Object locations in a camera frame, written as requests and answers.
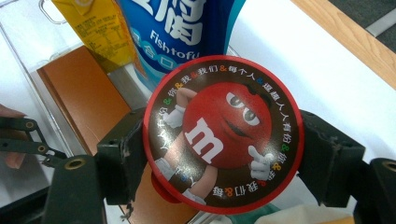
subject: m&m's lid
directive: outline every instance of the m&m's lid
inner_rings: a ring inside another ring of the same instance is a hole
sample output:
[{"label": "m&m's lid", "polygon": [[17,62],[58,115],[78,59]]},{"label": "m&m's lid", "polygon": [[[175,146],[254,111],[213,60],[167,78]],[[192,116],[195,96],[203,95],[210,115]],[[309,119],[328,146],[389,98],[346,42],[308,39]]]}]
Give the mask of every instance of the m&m's lid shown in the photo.
[{"label": "m&m's lid", "polygon": [[284,84],[251,61],[207,56],[163,78],[144,117],[155,187],[216,214],[271,202],[294,177],[303,121]]}]

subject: character's shoe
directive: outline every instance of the character's shoe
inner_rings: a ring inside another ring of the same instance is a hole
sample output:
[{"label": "character's shoe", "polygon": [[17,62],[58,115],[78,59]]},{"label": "character's shoe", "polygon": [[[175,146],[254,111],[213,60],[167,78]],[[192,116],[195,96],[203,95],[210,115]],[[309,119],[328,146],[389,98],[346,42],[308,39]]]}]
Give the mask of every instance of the character's shoe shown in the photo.
[{"label": "character's shoe", "polygon": [[166,159],[159,158],[158,160],[155,161],[155,164],[157,165],[158,169],[160,169],[161,173],[166,178],[166,180],[170,180],[172,175],[175,174],[175,170],[171,168],[171,166],[169,165]]},{"label": "character's shoe", "polygon": [[183,195],[184,195],[184,197],[186,197],[186,198],[188,198],[188,199],[190,199],[190,200],[192,200],[192,201],[194,201],[196,203],[200,203],[200,204],[206,205],[206,202],[204,201],[204,199],[192,194],[188,189],[186,189],[183,192]]}]

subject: cylindrical container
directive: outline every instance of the cylindrical container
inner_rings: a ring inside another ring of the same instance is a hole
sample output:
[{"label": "cylindrical container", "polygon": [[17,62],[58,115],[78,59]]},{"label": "cylindrical container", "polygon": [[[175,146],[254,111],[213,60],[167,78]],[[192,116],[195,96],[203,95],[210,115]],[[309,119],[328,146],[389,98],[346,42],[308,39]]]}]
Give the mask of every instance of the cylindrical container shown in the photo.
[{"label": "cylindrical container", "polygon": [[115,0],[51,2],[106,73],[135,61],[134,47]]},{"label": "cylindrical container", "polygon": [[153,91],[165,74],[201,56],[225,54],[245,0],[118,0],[138,58],[139,79]]},{"label": "cylindrical container", "polygon": [[287,88],[258,64],[225,55],[192,60],[163,78],[148,102],[143,139],[164,198],[215,214],[271,202],[304,150]]}]

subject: red rim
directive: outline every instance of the red rim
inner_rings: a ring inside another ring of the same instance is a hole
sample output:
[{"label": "red rim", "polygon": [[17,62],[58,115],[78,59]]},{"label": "red rim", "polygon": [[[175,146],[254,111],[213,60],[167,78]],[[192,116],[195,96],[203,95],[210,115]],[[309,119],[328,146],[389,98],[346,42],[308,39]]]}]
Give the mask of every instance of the red rim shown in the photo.
[{"label": "red rim", "polygon": [[[299,139],[298,139],[297,153],[295,155],[295,159],[293,161],[293,165],[291,166],[290,171],[287,174],[287,176],[283,179],[282,183],[275,190],[273,190],[270,194],[268,194],[264,198],[258,200],[257,202],[249,203],[249,204],[238,206],[238,207],[215,207],[215,206],[202,205],[202,204],[195,203],[195,202],[185,198],[179,191],[177,191],[163,177],[162,173],[160,172],[158,167],[155,165],[154,159],[153,159],[153,157],[151,155],[151,148],[150,148],[150,142],[149,142],[149,117],[150,117],[150,114],[151,114],[152,107],[154,105],[154,101],[157,98],[159,92],[161,91],[163,86],[173,76],[175,76],[176,74],[178,74],[180,71],[184,70],[185,68],[187,68],[187,67],[189,67],[189,66],[191,66],[193,64],[196,64],[196,63],[202,63],[202,62],[213,61],[213,60],[227,60],[227,61],[234,61],[234,62],[244,63],[244,64],[247,64],[247,65],[249,65],[251,67],[254,67],[254,68],[262,71],[265,75],[270,77],[278,85],[278,87],[286,94],[286,96],[287,96],[287,98],[288,98],[288,100],[290,102],[290,105],[292,107],[292,110],[294,112],[294,115],[295,115],[295,118],[296,118],[296,121],[297,121],[297,125],[298,125]],[[301,160],[302,160],[303,151],[304,151],[304,125],[303,125],[303,120],[302,120],[302,117],[301,117],[300,110],[299,110],[296,102],[294,101],[294,98],[292,97],[291,93],[286,88],[286,86],[273,73],[271,73],[270,71],[268,71],[264,67],[254,63],[252,61],[246,60],[246,59],[242,59],[242,58],[238,58],[238,57],[234,57],[234,56],[215,55],[215,56],[202,57],[202,58],[190,61],[188,63],[185,63],[185,64],[181,65],[180,67],[178,67],[173,72],[171,72],[169,75],[166,75],[163,78],[163,80],[161,81],[159,86],[156,88],[154,93],[152,93],[152,96],[151,96],[150,100],[148,101],[148,106],[147,106],[145,117],[144,117],[143,141],[144,141],[146,155],[148,157],[148,162],[149,162],[149,164],[150,164],[150,166],[152,168],[153,173],[157,177],[158,181],[161,184],[163,184],[163,187],[166,190],[168,190],[171,195],[173,195],[175,198],[177,198],[181,202],[189,204],[192,207],[194,207],[196,209],[199,209],[201,211],[206,211],[206,212],[215,213],[215,214],[230,215],[230,214],[245,213],[245,212],[251,211],[253,209],[257,209],[257,208],[259,208],[259,207],[261,207],[263,205],[266,205],[269,202],[271,202],[276,196],[278,196],[286,188],[286,186],[294,178],[294,176],[295,176],[295,174],[296,174],[296,172],[297,172],[297,170],[299,168],[299,165],[301,163]]]}]

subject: brown cardboard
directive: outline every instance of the brown cardboard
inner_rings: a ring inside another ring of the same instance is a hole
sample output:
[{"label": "brown cardboard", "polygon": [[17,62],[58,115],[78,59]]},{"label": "brown cardboard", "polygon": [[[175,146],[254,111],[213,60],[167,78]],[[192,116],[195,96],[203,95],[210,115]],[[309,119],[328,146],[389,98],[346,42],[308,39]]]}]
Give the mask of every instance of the brown cardboard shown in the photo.
[{"label": "brown cardboard", "polygon": [[[96,60],[80,47],[37,70],[87,154],[128,113],[125,103]],[[198,211],[165,201],[151,185],[146,167],[136,193],[131,223],[186,223]]]},{"label": "brown cardboard", "polygon": [[86,47],[37,70],[87,154],[131,108]]}]

